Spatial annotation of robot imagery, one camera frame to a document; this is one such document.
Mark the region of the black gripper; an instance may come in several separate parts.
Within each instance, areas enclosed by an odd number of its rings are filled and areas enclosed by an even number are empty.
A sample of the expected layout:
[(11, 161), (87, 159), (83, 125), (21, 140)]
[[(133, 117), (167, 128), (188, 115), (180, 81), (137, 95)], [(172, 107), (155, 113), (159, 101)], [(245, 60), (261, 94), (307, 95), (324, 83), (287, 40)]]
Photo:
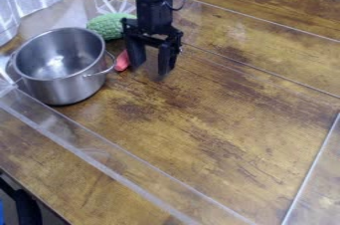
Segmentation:
[(172, 12), (179, 11), (172, 0), (136, 0), (137, 18), (123, 19), (124, 38), (131, 66), (136, 69), (147, 60), (145, 45), (160, 48), (159, 74), (167, 75), (180, 53), (183, 32), (172, 25)]

